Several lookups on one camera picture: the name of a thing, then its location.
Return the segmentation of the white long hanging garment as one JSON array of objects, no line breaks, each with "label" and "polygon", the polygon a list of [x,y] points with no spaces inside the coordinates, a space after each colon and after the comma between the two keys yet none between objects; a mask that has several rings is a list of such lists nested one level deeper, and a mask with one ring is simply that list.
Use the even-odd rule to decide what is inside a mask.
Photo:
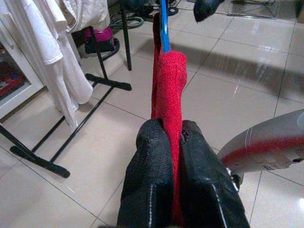
[{"label": "white long hanging garment", "polygon": [[70,128],[76,129],[78,122],[75,112],[79,105],[89,101],[93,88],[84,76],[66,31],[60,29],[55,22],[51,22],[55,26],[55,32],[51,33],[59,44],[63,57],[58,62],[46,65],[42,61],[41,55],[33,48],[32,42],[19,32],[10,12],[0,12],[0,20],[9,31],[12,39],[19,45],[43,85],[48,88],[55,107],[64,115]]}]

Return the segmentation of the white framed cabinet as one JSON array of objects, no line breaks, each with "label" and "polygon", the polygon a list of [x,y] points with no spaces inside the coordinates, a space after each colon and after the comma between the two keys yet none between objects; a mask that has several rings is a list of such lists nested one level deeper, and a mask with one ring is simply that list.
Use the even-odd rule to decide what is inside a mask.
[{"label": "white framed cabinet", "polygon": [[19,47],[0,41],[0,119],[43,87]]}]

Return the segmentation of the red knitted garment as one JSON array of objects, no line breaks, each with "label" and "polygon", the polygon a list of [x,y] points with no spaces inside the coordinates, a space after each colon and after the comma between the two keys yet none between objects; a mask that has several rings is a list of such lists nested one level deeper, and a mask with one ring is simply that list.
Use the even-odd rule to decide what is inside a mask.
[{"label": "red knitted garment", "polygon": [[153,80],[151,118],[160,118],[171,145],[173,199],[171,221],[184,226],[180,203],[180,136],[182,131],[181,96],[187,82],[186,56],[171,50],[162,51],[160,14],[153,17]]}]

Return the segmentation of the black clothes rack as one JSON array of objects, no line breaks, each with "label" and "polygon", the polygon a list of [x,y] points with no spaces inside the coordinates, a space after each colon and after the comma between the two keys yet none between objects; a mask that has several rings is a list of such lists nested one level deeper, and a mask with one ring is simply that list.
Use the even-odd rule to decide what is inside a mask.
[{"label": "black clothes rack", "polygon": [[86,73],[85,77],[93,82],[93,86],[97,84],[106,85],[110,88],[107,92],[102,96],[100,100],[95,104],[95,106],[90,110],[87,116],[83,119],[83,121],[79,124],[79,126],[71,133],[68,139],[63,143],[63,145],[58,149],[55,155],[48,161],[45,160],[35,154],[35,152],[40,148],[40,146],[52,135],[52,133],[62,124],[64,121],[64,117],[62,117],[50,130],[49,132],[34,146],[31,150],[26,147],[19,139],[17,139],[13,134],[11,134],[2,124],[0,124],[0,134],[3,135],[6,139],[8,139],[13,146],[10,148],[10,152],[14,155],[21,157],[39,167],[42,167],[62,178],[68,178],[70,176],[70,172],[59,165],[54,164],[57,158],[61,155],[63,150],[69,145],[69,143],[74,139],[77,133],[81,130],[81,128],[86,124],[86,122],[90,119],[90,117],[94,114],[94,112],[99,108],[102,102],[108,97],[108,95],[115,89],[121,89],[125,91],[131,91],[132,86],[129,83],[118,82],[114,80],[110,80],[107,77],[104,61],[116,54],[119,51],[120,42],[117,38],[114,38],[114,50],[105,56],[101,56],[100,52],[97,52],[97,56],[99,59],[99,63],[103,72],[103,77],[94,76],[93,74]]}]

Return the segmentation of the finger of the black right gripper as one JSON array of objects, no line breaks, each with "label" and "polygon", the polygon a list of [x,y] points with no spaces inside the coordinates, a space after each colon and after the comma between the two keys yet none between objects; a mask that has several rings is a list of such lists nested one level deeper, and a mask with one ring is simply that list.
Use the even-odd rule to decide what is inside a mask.
[{"label": "finger of the black right gripper", "polygon": [[196,22],[201,22],[213,15],[225,0],[196,0],[193,8]]}]

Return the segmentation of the magenta vacuum cleaner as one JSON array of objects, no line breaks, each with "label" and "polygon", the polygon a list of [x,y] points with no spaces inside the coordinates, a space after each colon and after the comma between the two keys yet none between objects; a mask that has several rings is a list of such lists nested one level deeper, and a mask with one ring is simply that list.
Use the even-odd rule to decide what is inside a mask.
[{"label": "magenta vacuum cleaner", "polygon": [[96,57],[98,51],[101,54],[105,53],[102,56],[102,60],[105,61],[119,51],[119,40],[113,37],[110,27],[102,31],[94,29],[94,33],[96,44],[93,43],[89,27],[72,33],[73,41],[81,58]]}]

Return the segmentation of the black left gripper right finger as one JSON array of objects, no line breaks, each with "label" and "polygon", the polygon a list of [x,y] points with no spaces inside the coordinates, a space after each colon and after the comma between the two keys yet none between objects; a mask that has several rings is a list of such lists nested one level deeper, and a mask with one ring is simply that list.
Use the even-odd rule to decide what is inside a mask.
[{"label": "black left gripper right finger", "polygon": [[250,228],[226,167],[198,125],[182,122],[181,207],[187,228]]}]

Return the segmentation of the white textured hanging shirt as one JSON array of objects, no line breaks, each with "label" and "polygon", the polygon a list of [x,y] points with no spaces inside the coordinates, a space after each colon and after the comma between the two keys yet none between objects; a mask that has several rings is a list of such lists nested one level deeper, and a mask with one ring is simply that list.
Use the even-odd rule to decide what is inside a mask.
[{"label": "white textured hanging shirt", "polygon": [[33,48],[41,55],[46,65],[58,62],[62,53],[54,35],[51,33],[44,16],[33,0],[4,0],[16,27]]}]

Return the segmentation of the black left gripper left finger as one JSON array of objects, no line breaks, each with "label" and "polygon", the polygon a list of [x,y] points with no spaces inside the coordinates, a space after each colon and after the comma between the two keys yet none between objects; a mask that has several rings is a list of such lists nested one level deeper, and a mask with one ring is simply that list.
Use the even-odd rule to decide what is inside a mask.
[{"label": "black left gripper left finger", "polygon": [[146,121],[123,183],[117,226],[164,228],[171,222],[173,168],[169,138],[161,119]]}]

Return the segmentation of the blue clothes hanger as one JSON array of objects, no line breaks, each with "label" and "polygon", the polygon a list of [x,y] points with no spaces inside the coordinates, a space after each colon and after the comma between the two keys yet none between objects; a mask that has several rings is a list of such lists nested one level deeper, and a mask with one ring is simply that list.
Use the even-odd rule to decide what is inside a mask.
[{"label": "blue clothes hanger", "polygon": [[170,52],[170,39],[168,29],[168,12],[166,0],[160,0],[159,4],[160,38],[163,53]]}]

